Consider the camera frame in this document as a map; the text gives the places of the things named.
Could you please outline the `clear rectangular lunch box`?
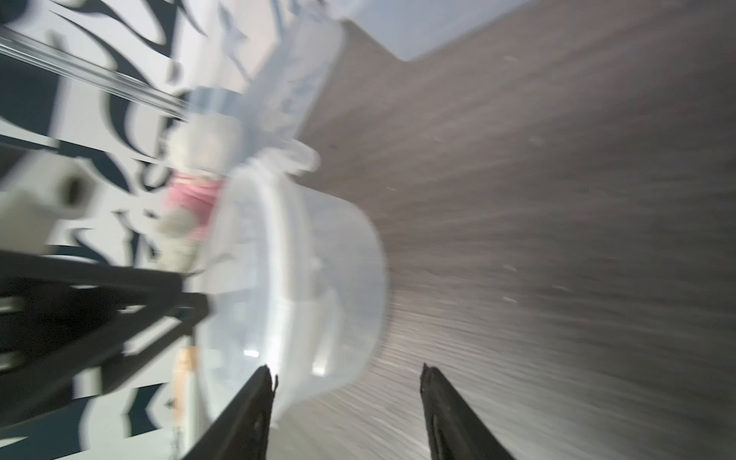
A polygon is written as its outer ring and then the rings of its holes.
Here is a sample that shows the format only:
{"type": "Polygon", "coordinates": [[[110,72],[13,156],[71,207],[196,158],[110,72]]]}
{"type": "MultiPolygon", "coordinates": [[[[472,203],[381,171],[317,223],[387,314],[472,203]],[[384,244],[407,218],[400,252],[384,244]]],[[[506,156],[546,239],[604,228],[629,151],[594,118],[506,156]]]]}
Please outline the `clear rectangular lunch box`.
{"type": "Polygon", "coordinates": [[[241,156],[300,136],[342,51],[344,31],[318,3],[297,15],[250,84],[224,98],[241,126],[241,156]]]}

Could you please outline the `round clear container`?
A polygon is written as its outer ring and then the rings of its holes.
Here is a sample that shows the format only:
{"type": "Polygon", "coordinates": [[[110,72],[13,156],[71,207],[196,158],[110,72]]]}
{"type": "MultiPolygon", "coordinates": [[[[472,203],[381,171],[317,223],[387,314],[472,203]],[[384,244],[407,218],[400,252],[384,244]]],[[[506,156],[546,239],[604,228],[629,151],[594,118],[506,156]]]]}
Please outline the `round clear container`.
{"type": "Polygon", "coordinates": [[[201,247],[209,316],[197,373],[209,417],[266,366],[273,416],[355,381],[380,341],[389,300],[378,232],[356,204],[297,184],[318,154],[266,148],[226,178],[201,247]]]}

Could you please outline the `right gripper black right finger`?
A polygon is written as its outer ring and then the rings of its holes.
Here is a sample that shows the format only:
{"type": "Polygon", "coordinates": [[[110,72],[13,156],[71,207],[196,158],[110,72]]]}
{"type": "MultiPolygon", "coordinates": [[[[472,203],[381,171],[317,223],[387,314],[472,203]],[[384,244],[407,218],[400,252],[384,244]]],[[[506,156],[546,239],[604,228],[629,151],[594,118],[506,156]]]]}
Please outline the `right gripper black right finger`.
{"type": "Polygon", "coordinates": [[[420,393],[432,460],[514,460],[440,369],[423,365],[420,393]]]}

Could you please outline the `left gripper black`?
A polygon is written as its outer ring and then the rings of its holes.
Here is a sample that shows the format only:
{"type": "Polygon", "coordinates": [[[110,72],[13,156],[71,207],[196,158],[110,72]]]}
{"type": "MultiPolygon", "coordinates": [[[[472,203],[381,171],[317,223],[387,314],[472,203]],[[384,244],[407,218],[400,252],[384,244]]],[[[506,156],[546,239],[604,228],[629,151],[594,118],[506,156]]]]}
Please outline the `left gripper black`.
{"type": "Polygon", "coordinates": [[[73,378],[55,363],[70,323],[94,343],[122,345],[165,316],[190,333],[209,314],[207,296],[183,290],[174,272],[79,266],[58,274],[38,256],[1,254],[1,424],[59,410],[73,378]]]}

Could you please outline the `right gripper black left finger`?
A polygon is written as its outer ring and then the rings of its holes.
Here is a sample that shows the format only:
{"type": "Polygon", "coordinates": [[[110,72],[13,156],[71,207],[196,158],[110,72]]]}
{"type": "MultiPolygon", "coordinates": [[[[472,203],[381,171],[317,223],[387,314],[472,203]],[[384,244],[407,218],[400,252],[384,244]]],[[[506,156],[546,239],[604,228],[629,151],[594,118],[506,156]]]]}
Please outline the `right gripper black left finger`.
{"type": "Polygon", "coordinates": [[[278,379],[259,367],[184,460],[265,460],[278,379]]]}

